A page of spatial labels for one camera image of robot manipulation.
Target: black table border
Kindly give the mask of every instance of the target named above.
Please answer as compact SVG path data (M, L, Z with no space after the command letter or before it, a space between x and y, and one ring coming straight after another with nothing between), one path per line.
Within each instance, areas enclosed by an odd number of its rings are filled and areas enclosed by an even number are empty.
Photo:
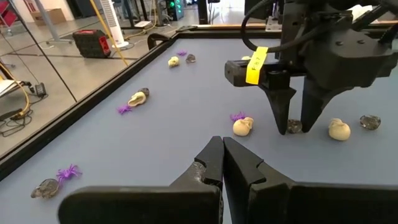
M379 38L390 24L372 24L364 32L372 38ZM240 38L239 26L198 26L194 29L177 31L167 41L163 41L150 49L130 66L117 73L90 94L79 100L69 109L41 127L34 134L9 149L0 156L0 181L14 172L23 163L43 149L48 143L66 131L72 124L93 109L98 103L139 73L153 59L165 52L177 39L236 39ZM265 26L250 26L247 31L250 38L279 39L280 32L265 32Z

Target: table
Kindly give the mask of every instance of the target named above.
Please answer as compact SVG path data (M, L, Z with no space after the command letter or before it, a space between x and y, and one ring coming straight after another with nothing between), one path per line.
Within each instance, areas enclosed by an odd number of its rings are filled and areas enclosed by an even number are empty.
M279 44L278 34L266 34L264 27L249 29L251 37L262 37L256 44ZM252 54L238 37L236 27L226 26L177 33L2 156L2 223L56 223L62 199L89 185L167 186L212 136L231 136L294 181L398 185L397 70L370 88L334 98L309 133L282 136L264 92L255 86L236 88L224 77L227 60ZM194 54L196 63L181 58L180 66L169 68L167 61L179 50ZM275 61L274 55L267 61ZM303 78L291 81L297 90L291 118L299 118L302 84ZM147 102L118 114L116 108L144 87L150 90ZM254 129L245 138L232 133L229 115L239 111L254 118ZM381 127L363 129L359 117L364 114L380 116ZM349 141L328 137L331 118L351 126ZM41 181L70 164L83 172L79 179L66 182L51 200L29 197ZM231 223L225 190L223 194L224 223Z

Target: yellow cord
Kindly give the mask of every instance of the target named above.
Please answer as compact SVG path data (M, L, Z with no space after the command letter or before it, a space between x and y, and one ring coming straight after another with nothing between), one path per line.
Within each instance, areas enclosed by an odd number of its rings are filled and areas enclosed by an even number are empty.
M91 2L91 5L94 8L95 14L97 14L97 17L98 17L99 21L101 22L102 26L104 27L104 30L105 30L106 34L111 39L112 44L114 45L114 48L116 49L117 53L119 54L119 56L122 59L122 61L124 62L124 64L126 64L126 66L128 66L129 64L127 63L126 59L123 57L123 54L120 52L119 48L116 47L116 42L114 41L111 33L108 30L108 27L106 26L104 20L102 19L102 16L101 16L100 12L98 11L97 6L94 3L94 0L90 0L90 2Z
M146 32L148 32L148 31L150 31L151 29L155 28L156 23L157 23L156 10L154 11L154 16L155 16L155 22L154 22L154 25L153 25L151 28L148 28L148 29L146 29L146 30L144 29L144 30L142 30L141 32L139 32L139 33L137 33L137 34L129 35L129 36L125 37L124 39L126 40L126 39L131 38L131 37L136 37L136 36L138 36L138 35L145 34Z
M24 94L25 94L25 100L26 100L25 108L24 108L21 112L12 115L12 116L17 116L17 115L19 115L19 116L22 117L22 116L25 115L26 112L29 111L29 104L30 104L29 96L27 95L27 92L25 91L24 87L11 75L11 72L10 72L2 63L0 63L0 67L6 71L7 75L9 75L9 76L14 80L14 82L19 86L19 88L21 88L21 90L22 90L22 91L24 92Z

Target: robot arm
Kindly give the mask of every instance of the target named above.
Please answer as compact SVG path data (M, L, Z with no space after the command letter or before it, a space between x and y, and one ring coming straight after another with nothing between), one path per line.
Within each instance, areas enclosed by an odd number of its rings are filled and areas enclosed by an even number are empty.
M257 7L267 3L263 0ZM290 99L296 92L289 86L291 77L305 77L301 122L306 133L334 96L354 87L369 87L376 78L388 77L397 65L398 53L391 49L391 42L398 25L392 26L380 40L360 31L387 11L398 13L398 2L382 1L353 22L346 10L358 3L361 1L285 1L281 46L268 50L277 53L279 61L263 65L258 84L270 101L281 134L286 132ZM244 28L250 12L255 10L254 7L249 11L241 30L243 42L251 50L257 46L246 37ZM226 62L225 77L231 84L251 86L245 82L248 63Z

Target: white tower fan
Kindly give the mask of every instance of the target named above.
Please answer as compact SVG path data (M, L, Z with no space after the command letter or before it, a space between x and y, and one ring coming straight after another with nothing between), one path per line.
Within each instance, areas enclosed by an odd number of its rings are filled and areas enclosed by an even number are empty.
M119 21L116 17L112 0L100 0L100 2L102 5L102 10L104 11L106 21L108 22L112 37L116 43L116 47L121 48L129 45L129 42L124 41L122 30L120 29Z

